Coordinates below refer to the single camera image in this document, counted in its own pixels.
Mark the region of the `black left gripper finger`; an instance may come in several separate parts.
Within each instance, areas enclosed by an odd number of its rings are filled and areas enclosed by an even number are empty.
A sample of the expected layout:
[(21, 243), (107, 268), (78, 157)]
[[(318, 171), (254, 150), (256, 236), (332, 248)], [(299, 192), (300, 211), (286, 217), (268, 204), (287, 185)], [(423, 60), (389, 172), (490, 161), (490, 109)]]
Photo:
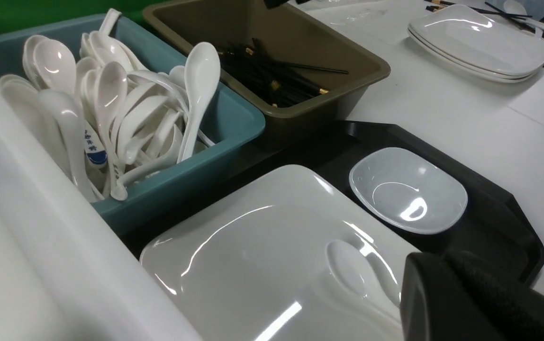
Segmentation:
[(466, 252), (406, 257), (406, 341), (544, 341), (544, 296)]

